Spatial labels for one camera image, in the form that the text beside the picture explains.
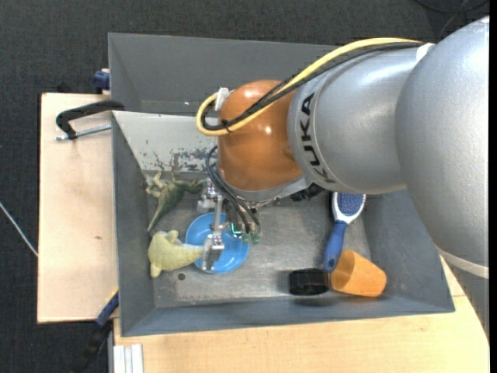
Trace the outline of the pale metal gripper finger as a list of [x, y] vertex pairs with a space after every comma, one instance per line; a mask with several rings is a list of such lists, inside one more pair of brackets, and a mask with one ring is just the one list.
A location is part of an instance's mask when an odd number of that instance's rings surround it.
[[204, 271], [212, 270], [223, 251], [224, 242], [222, 240], [222, 234], [208, 235], [203, 242], [201, 269]]
[[218, 192], [217, 188], [213, 185], [204, 185], [200, 191], [199, 199], [197, 201], [196, 210], [201, 213], [214, 211], [217, 207]]

